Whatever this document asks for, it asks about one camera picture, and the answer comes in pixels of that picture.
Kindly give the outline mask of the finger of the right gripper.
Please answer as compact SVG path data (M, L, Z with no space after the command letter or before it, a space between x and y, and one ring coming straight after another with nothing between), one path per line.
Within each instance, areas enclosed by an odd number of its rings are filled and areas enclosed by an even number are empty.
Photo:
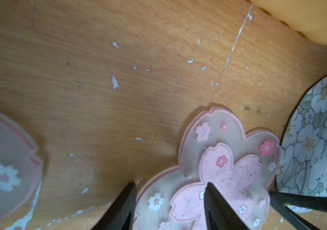
M318 230L318 228L289 209L288 205L327 213L327 197L295 195L281 192L270 192L269 196L270 205L298 230Z

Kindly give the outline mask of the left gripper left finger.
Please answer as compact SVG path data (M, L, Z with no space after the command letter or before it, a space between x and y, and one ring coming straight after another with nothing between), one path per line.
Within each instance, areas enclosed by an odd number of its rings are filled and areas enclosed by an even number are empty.
M92 230L132 230L137 201L137 187L128 183Z

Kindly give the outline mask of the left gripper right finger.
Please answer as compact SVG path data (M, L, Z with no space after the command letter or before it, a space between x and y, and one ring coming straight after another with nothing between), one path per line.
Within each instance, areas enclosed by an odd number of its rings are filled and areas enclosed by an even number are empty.
M213 183L207 184L204 209L208 230L249 230Z

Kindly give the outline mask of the white floral round coaster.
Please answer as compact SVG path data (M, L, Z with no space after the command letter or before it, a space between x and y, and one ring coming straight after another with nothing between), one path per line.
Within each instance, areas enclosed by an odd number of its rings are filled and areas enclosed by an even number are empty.
M277 190L327 197L327 76L301 98L281 141Z

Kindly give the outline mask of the yellow plastic storage box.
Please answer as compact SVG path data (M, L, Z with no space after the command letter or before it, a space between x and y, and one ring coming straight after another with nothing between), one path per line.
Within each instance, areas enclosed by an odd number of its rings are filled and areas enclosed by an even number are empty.
M327 1L252 1L308 39L327 45Z

